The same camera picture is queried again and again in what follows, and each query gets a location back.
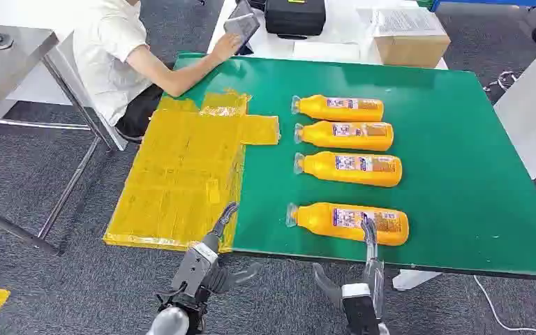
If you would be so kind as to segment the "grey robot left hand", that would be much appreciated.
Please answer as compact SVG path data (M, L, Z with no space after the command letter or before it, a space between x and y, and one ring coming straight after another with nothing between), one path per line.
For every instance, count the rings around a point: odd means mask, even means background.
M219 241L223 236L226 225L233 214L237 212L239 205L237 202L229 202L213 228L204 236L202 243L218 254ZM202 285L214 294L223 294L231 290L236 285L241 285L256 277L261 269L258 262L252 263L247 269L237 273L230 273L226 267L219 265L215 260L211 264L209 273L205 276Z

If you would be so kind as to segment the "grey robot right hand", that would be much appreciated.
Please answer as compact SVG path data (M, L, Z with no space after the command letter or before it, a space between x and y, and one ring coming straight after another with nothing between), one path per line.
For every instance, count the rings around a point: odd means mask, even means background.
M344 302L366 302L366 307L362 310L367 311L369 316L372 315L374 320L379 322L382 320L384 300L384 262L378 259L375 221L371 218L364 218L361 228L364 232L366 247L362 280L358 283L339 286L327 277L322 265L316 262L312 264L313 277L318 287L336 308L346 311L348 308L343 306Z

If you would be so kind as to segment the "person's right hand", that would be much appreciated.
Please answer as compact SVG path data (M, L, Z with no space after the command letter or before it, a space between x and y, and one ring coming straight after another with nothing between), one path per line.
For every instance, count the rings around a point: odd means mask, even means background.
M242 45L241 37L235 33L225 33L221 36L211 51L211 56L223 63L234 56Z

